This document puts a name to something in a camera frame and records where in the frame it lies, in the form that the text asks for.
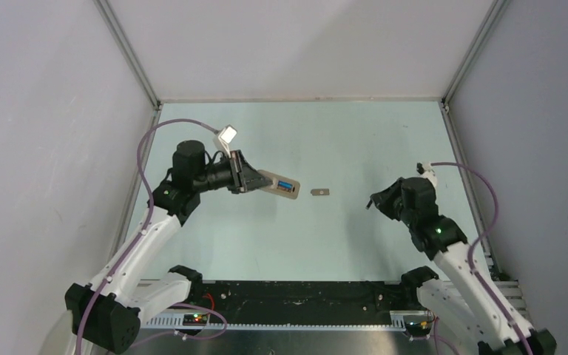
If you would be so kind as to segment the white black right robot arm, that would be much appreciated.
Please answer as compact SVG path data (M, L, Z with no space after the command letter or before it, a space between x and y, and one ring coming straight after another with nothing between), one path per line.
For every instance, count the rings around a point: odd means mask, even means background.
M439 213L434 176L399 178L370 196L384 216L403 223L418 251L449 278L458 296L436 272L424 266L402 275L401 300L411 309L422 306L455 333L473 342L478 354L554 354L557 342L547 330L524 318L470 256L470 244L458 224Z

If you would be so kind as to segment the beige remote control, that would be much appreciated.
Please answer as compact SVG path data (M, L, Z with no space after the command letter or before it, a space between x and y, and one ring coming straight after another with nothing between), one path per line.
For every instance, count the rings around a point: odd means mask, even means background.
M270 185L260 188L261 191L291 200L298 198L300 193L299 181L262 169L259 169L258 172L271 181Z

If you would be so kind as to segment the blue battery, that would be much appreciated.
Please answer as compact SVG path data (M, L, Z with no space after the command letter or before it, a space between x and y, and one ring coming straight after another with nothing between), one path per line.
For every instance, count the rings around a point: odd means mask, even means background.
M291 183L286 183L284 181L279 181L277 188L286 192L292 192L294 190L294 185Z

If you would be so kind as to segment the beige battery compartment cover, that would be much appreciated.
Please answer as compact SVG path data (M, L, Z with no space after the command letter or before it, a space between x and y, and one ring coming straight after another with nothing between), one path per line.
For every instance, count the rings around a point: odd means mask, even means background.
M330 190L329 189L312 189L310 191L312 196L329 196Z

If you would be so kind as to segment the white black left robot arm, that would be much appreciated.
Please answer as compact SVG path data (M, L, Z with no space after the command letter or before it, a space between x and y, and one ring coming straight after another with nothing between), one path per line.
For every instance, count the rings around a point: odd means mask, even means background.
M139 289L143 273L199 206L201 194L222 188L242 194L272 183L239 150L214 161L200 141L179 143L164 179L157 188L147 190L148 206L139 229L88 284L74 283L67 290L75 351L79 353L87 340L122 354L134 343L141 326L164 309L180 302L187 308L199 306L204 288L198 271L175 266Z

